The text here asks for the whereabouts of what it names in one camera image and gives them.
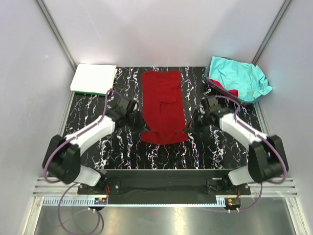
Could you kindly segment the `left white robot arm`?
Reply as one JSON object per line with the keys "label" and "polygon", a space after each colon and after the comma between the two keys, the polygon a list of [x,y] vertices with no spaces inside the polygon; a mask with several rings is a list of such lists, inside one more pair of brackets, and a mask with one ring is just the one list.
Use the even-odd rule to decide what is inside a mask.
{"label": "left white robot arm", "polygon": [[112,108],[105,107],[102,115],[79,131],[52,137],[42,163],[44,173],[56,177],[55,183],[78,183],[95,194],[103,193],[105,174],[83,166],[81,156],[100,139],[125,126],[137,133],[150,130],[138,101],[128,97],[122,97]]}

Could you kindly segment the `red t shirt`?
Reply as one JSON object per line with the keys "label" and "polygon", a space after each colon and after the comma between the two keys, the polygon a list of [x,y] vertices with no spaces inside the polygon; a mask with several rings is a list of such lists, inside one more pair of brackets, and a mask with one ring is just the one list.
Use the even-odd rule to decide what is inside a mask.
{"label": "red t shirt", "polygon": [[150,128],[141,133],[141,141],[158,145],[187,141],[180,72],[148,71],[141,84],[143,117]]}

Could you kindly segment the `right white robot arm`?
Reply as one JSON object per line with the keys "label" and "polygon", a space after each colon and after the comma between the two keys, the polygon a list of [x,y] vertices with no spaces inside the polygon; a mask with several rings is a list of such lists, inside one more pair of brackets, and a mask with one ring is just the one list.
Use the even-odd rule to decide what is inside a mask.
{"label": "right white robot arm", "polygon": [[208,126],[215,126],[231,135],[248,152],[247,165],[231,170],[215,185],[213,191],[233,194],[241,185],[268,182],[275,184],[275,177],[281,176],[279,184],[285,182],[289,170],[282,139],[269,136],[243,122],[238,111],[223,108],[219,96],[204,97],[195,109],[191,120],[184,128],[185,133],[200,133]]}

